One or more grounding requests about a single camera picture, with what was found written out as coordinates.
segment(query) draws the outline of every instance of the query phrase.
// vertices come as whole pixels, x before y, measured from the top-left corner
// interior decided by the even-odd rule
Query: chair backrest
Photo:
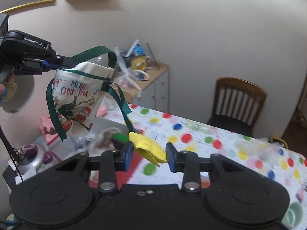
[[[212,114],[236,118],[253,127],[266,97],[262,88],[246,80],[220,78],[216,82]]]

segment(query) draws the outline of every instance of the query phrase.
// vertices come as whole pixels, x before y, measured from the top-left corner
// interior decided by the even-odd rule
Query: table
[[[145,136],[155,139],[163,148],[167,142],[174,144],[178,151],[189,150],[200,157],[210,157],[213,153],[222,154],[264,176],[282,184],[290,195],[290,202],[298,201],[297,191],[307,182],[307,160],[301,154],[278,148],[276,160],[270,163],[265,156],[250,155],[236,145],[240,141],[251,141],[250,137],[227,130],[198,123],[192,120],[158,112],[155,110],[129,105],[132,113],[128,115],[134,127]],[[105,118],[124,123],[119,109],[108,112]],[[129,184],[182,184],[182,173],[172,173],[168,164],[160,168],[142,159],[128,180]],[[307,228],[307,208],[304,208],[304,219],[296,229]]]

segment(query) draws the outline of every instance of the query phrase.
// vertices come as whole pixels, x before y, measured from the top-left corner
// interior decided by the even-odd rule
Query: white drawstring bag
[[[109,65],[103,67],[88,61],[94,57],[109,54]],[[73,57],[75,68],[58,68],[54,79],[49,83],[46,93],[51,121],[63,140],[66,132],[79,137],[88,133],[93,125],[104,93],[110,93],[118,103],[129,131],[133,126],[127,118],[131,112],[119,86],[119,94],[110,87],[116,64],[116,55],[106,47],[95,47]]]

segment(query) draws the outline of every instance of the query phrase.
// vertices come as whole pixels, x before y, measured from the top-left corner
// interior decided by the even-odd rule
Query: wooden chair
[[[212,116],[207,124],[252,137],[252,128],[266,97],[267,93],[253,83],[220,78],[216,82]]]

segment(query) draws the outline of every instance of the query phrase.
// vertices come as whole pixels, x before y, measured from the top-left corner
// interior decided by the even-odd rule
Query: small cabinet
[[[155,110],[155,92],[154,83],[149,85],[143,92],[141,97],[135,97],[133,104]]]
[[[153,109],[161,112],[169,112],[169,70],[168,65],[158,63],[160,69],[147,70],[150,80],[135,80],[142,89],[142,96],[137,97],[138,90],[135,87],[129,87],[123,90],[127,103],[132,103],[137,106]]]

